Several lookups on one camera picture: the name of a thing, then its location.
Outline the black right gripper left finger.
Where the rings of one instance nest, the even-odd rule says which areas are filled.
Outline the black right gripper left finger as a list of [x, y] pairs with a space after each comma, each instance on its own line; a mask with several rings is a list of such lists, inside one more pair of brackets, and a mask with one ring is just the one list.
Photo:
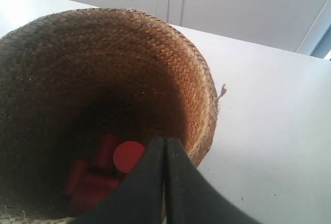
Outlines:
[[166, 141], [152, 138], [141, 159], [120, 185], [74, 223], [162, 223]]

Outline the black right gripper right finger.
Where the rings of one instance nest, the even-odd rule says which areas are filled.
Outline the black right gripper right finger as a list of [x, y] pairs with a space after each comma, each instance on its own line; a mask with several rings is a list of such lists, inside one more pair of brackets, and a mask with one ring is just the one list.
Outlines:
[[256, 223], [202, 176], [179, 139], [167, 140], [165, 157], [167, 223]]

